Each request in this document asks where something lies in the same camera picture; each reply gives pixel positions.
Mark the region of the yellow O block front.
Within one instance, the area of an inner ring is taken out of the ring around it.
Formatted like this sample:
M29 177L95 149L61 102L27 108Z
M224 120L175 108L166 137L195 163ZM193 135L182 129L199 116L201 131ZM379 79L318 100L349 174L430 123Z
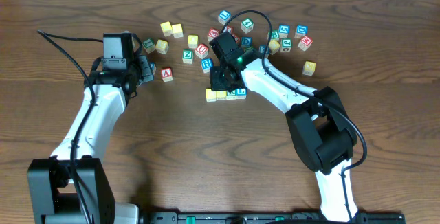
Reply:
M226 100L227 91L216 91L216 101Z

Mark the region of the green R block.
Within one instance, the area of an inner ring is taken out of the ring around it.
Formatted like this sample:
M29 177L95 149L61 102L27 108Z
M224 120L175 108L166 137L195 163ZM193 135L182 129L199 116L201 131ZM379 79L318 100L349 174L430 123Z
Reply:
M226 100L236 100L237 94L235 90L226 92Z

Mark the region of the yellow C block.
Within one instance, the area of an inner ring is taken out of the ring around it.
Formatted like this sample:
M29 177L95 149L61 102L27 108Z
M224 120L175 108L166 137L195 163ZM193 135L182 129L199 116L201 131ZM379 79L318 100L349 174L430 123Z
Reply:
M212 89L206 89L206 101L215 102L217 100L217 94Z

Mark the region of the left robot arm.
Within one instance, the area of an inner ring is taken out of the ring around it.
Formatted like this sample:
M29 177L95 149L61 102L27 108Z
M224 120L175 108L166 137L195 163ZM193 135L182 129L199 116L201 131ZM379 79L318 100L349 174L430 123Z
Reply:
M106 33L99 40L103 55L84 78L84 97L70 130L46 159L27 170L36 223L148 223L130 203L116 203L104 168L113 128L137 87L154 79L153 70L134 33Z

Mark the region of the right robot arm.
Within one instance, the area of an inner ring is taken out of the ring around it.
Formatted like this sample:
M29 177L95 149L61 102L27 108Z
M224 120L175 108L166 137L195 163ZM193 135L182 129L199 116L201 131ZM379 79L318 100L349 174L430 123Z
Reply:
M296 82L262 53L239 47L229 32L209 44L219 59L210 71L212 89L253 91L283 112L298 157L316 175L322 215L328 221L351 221L358 207L349 168L358 139L338 94Z

